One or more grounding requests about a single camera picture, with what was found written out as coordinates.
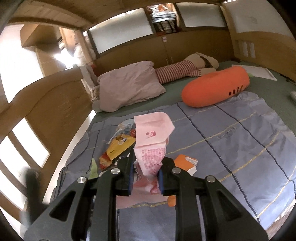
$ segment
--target green paper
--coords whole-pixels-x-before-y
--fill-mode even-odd
[[[89,179],[97,178],[98,175],[98,168],[96,167],[96,161],[94,158],[91,159],[91,171],[89,172]]]

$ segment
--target red striped fabric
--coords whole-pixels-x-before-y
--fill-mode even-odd
[[[155,69],[159,82],[163,85],[185,76],[198,77],[200,71],[189,60]]]

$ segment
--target wooden headboard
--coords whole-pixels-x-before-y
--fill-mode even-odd
[[[81,82],[79,68],[44,77],[22,89],[0,114],[0,142],[8,136],[28,165],[40,172],[40,195],[45,195],[50,179],[72,138],[90,114],[91,101]],[[25,118],[49,156],[41,168],[26,152],[12,129]],[[0,160],[0,170],[24,195],[26,188]],[[0,206],[20,221],[20,209],[0,192]]]
[[[230,11],[221,6],[230,32],[234,55],[244,61],[272,69],[296,81],[296,41],[271,32],[237,33]]]

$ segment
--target frosted glass panel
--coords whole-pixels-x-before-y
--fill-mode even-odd
[[[152,34],[142,8],[112,17],[90,29],[96,48],[102,53],[119,44]]]
[[[226,27],[220,7],[215,4],[182,2],[177,3],[186,27]]]

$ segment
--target cabinet door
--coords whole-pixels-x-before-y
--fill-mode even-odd
[[[166,35],[164,43],[171,63],[184,60],[199,52],[209,55],[219,62],[234,57],[228,30],[196,30]]]
[[[152,61],[154,68],[168,64],[168,56],[161,37],[151,37],[115,47],[99,57],[95,63],[99,70],[104,73],[145,60]]]
[[[150,60],[154,68],[166,66],[168,56],[161,37],[151,37],[129,45],[130,58],[134,63]]]

